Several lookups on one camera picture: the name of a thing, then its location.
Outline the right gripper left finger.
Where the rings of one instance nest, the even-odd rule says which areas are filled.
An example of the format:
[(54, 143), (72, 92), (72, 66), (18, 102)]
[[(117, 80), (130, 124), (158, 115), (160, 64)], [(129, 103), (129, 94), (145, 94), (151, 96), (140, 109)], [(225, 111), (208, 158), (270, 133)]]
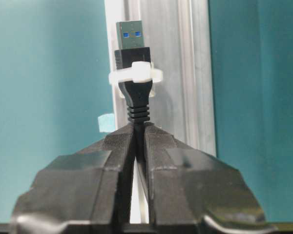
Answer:
[(39, 171), (11, 216), (13, 234), (115, 234), (129, 222), (131, 124)]

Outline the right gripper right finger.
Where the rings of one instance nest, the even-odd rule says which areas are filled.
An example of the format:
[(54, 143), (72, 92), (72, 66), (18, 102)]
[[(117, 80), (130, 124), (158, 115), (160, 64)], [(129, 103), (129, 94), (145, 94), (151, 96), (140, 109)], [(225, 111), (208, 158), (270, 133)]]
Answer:
[(240, 172), (147, 124), (145, 158), (150, 222), (160, 234), (270, 234)]

